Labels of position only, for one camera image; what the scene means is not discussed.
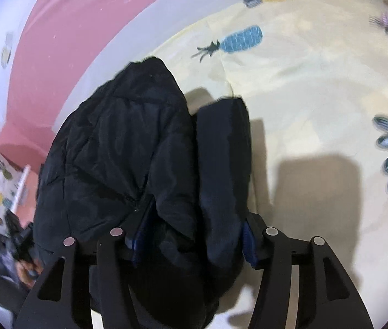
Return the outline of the person's left hand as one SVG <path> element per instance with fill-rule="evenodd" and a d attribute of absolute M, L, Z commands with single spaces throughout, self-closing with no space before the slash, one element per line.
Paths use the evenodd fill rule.
<path fill-rule="evenodd" d="M 34 259 L 33 262 L 16 262 L 15 267 L 20 282 L 29 289 L 33 288 L 36 280 L 43 271 L 43 265 L 39 259 Z"/>

